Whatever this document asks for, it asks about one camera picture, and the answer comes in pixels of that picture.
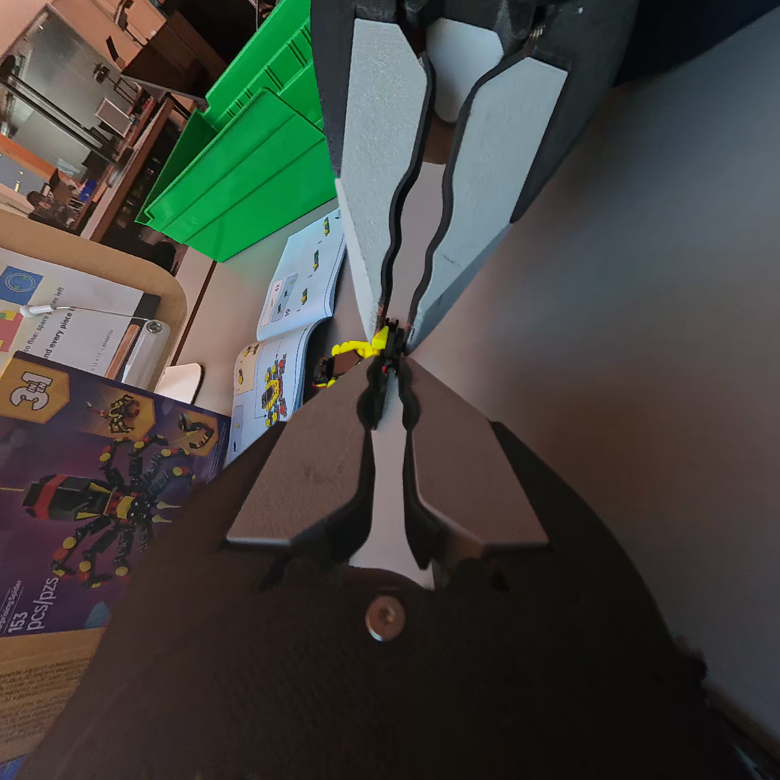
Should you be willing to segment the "white printed paper sheet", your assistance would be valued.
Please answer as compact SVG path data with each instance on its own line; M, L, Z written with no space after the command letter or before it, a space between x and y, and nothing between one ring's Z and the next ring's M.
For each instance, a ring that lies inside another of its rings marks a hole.
M1 369L16 353L119 378L160 298L1 249Z

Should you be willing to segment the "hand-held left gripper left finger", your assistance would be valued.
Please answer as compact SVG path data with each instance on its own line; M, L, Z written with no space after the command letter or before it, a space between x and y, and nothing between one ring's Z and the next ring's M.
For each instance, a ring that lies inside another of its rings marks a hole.
M282 433L226 541L283 554L351 559L371 531L375 487L371 373L363 361L309 401Z

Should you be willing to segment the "small white flat stand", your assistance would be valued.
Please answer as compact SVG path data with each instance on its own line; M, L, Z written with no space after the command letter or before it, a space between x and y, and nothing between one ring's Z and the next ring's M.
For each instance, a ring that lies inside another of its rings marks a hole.
M154 393L180 403L193 405L204 379L200 364L167 366L154 387Z

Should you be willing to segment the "black and yellow lego piece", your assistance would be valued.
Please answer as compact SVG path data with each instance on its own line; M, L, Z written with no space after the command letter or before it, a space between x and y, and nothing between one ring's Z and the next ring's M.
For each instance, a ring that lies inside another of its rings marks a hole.
M380 358L387 363L403 350L405 331L398 319L386 319L384 326L370 341L349 339L332 347L328 362L330 379L335 381L358 364Z

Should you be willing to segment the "purple lego box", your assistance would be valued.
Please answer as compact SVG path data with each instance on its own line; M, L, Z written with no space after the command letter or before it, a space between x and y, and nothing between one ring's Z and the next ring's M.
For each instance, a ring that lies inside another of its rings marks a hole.
M132 572L221 471L230 419L15 352L1 377L1 634L107 625Z

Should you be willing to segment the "silver metal clip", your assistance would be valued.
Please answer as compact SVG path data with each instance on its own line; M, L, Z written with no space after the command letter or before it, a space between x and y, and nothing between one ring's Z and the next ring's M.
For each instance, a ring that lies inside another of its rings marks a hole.
M154 390L165 363L171 328L160 320L146 321L130 351L118 381L135 388Z

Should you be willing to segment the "white framed panel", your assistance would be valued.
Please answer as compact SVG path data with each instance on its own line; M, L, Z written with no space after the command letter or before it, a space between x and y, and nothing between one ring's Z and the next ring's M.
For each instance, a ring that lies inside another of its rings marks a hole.
M105 97L98 105L94 115L99 122L105 124L114 134L122 138L127 137L133 126L132 116Z

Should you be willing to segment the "lego instruction booklet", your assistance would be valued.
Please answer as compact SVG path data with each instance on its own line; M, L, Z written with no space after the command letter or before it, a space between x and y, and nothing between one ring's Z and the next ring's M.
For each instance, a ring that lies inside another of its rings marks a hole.
M226 465L300 408L308 342L333 315L345 257L339 209L288 238L268 287L257 339L236 359Z

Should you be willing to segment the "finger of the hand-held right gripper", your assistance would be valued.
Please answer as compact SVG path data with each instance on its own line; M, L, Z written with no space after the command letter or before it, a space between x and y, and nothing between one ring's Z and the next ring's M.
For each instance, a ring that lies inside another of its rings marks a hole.
M434 331L511 229L512 215L568 78L534 57L478 80L442 180L442 218L409 310L405 352Z
M422 163L434 93L426 53L397 24L357 19L349 66L338 205L364 333L392 297L400 218Z

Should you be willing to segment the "rounded wooden tray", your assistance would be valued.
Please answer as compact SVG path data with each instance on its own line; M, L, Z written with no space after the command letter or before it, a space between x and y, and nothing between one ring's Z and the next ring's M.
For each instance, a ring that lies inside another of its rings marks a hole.
M155 388L173 360L174 348L183 333L188 314L186 295L174 276L149 260L5 210L1 213L1 246L4 250L47 261L58 268L81 271L160 298L157 315L170 326L171 332L151 375L149 388Z

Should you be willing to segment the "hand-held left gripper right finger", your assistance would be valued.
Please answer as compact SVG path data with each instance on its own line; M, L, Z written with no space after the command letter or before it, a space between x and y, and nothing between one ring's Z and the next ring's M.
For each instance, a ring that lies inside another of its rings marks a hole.
M405 535L421 570L546 548L549 537L491 421L411 358L403 405Z

